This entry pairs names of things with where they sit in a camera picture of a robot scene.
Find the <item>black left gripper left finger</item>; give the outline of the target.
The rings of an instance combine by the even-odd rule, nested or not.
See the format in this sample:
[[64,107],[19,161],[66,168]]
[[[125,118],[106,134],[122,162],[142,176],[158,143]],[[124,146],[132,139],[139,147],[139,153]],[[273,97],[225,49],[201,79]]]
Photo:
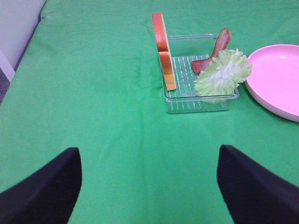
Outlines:
[[2,224],[66,224],[82,186],[79,149],[64,150],[0,194]]

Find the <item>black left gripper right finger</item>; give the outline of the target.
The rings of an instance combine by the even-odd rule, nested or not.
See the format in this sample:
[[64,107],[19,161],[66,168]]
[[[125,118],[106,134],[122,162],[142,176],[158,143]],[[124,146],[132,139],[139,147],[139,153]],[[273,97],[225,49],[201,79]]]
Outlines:
[[234,146],[220,147],[217,183],[236,224],[299,222],[299,188]]

